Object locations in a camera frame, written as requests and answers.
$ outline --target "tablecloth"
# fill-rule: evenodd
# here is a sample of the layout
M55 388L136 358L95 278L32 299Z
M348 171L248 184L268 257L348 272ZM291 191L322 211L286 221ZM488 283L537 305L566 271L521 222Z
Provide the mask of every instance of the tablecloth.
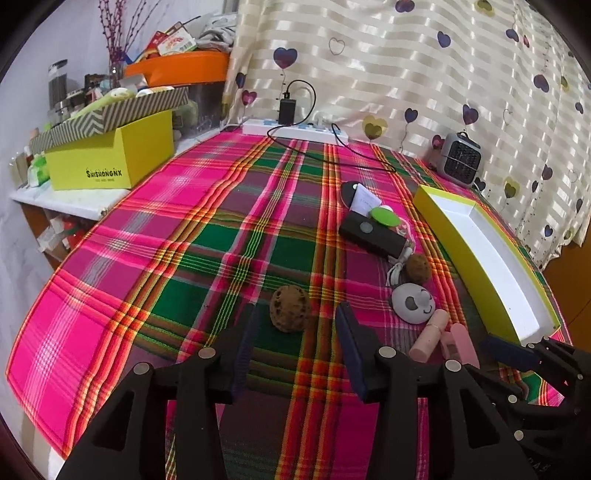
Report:
M476 192L376 145L352 143L373 160L334 145L290 145L299 151L224 132L175 158L121 201L53 275L16 339L7 377L64 457L137 362L183 361L211 344L246 302L268 305L278 287L295 284L310 296L311 324L304 333L285 334L267 313L248 388L219 409L229 478L365 478L377 406L363 405L350 388L335 308L347 300L361 323L403 352L421 327L391 310L389 265L338 235L347 210L340 199L344 181L361 181L410 224L417 251L433 269L426 288L437 307L466 325L475 343L484 337L453 264L412 204L417 186L427 184L474 198L494 215ZM569 340L565 328L555 337ZM560 401L537 375L480 359L482 368L517 382L530 401ZM421 412L424 432L424 407ZM172 431L167 445L172 478ZM425 442L417 462L418 478L425 478Z

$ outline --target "power strip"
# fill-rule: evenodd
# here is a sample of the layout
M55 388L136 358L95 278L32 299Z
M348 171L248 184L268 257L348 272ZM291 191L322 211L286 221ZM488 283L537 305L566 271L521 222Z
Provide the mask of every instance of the power strip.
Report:
M279 126L276 120L255 120L250 119L242 125L242 133L245 135L266 136L267 132L274 127ZM339 139L349 145L349 136L342 130L335 129ZM314 125L296 125L294 127L281 127L273 130L271 133L277 138L291 138L294 140L306 140L308 142L326 143L329 145L339 145L335 134L326 127L315 127Z

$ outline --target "heart pattern curtain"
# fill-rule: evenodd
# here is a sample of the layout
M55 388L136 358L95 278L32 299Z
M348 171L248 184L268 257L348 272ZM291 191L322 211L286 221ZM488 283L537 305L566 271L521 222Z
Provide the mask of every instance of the heart pattern curtain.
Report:
M286 85L303 79L317 92L311 120L353 139L429 158L465 130L483 150L473 187L536 264L582 244L591 84L524 0L241 0L236 35L230 122L276 119ZM303 118L311 92L290 91Z

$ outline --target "orange lid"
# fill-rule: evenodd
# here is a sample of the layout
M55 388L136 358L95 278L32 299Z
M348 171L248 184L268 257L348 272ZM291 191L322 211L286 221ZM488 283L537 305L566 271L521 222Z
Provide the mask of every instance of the orange lid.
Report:
M128 65L125 76L143 73L149 87L225 82L230 55L221 51L189 51Z

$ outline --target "green oval object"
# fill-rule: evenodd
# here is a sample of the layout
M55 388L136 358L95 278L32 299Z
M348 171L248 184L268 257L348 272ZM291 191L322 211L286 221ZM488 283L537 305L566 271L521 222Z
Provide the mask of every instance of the green oval object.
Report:
M398 218L398 215L387 208L376 207L373 208L370 213L376 222L381 223L384 226L400 225L400 218Z

